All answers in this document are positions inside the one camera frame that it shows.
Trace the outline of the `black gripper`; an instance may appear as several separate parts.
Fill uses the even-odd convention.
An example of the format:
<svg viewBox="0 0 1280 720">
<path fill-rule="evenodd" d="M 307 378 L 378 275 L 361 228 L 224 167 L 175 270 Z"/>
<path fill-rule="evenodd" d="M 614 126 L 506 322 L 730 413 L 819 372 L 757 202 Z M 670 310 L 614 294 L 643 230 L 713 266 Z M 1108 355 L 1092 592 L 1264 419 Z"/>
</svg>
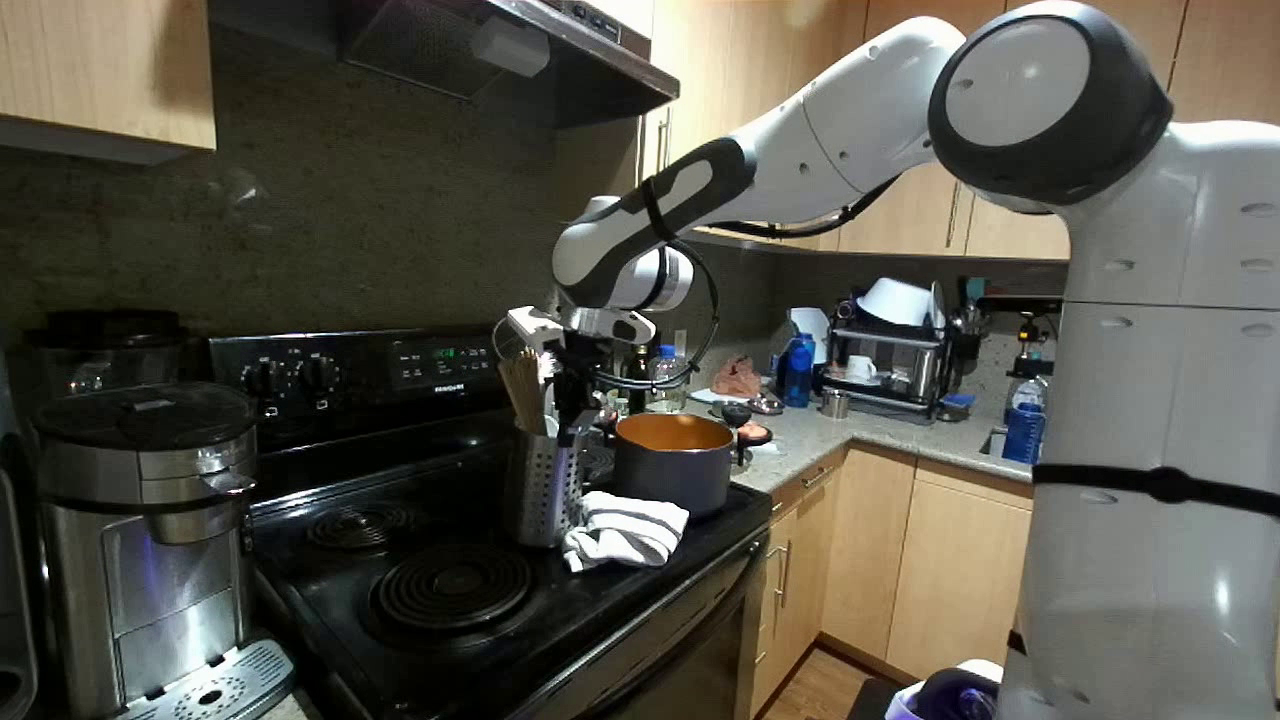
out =
<svg viewBox="0 0 1280 720">
<path fill-rule="evenodd" d="M 608 378 L 608 347 L 598 340 L 566 330 L 554 347 L 554 435 L 576 438 L 581 428 L 597 414 L 597 390 Z"/>
</svg>

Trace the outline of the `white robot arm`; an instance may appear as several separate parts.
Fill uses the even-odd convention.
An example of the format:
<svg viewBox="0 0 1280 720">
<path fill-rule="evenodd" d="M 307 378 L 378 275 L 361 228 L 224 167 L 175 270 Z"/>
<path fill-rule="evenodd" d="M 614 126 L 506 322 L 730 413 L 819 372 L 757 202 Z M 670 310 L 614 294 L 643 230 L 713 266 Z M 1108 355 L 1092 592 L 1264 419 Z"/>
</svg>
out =
<svg viewBox="0 0 1280 720">
<path fill-rule="evenodd" d="M 1067 230 L 997 720 L 1274 720 L 1280 126 L 1182 121 L 1108 12 L 900 21 L 593 198 L 551 275 L 648 310 L 679 230 L 814 235 L 924 158 Z"/>
</svg>

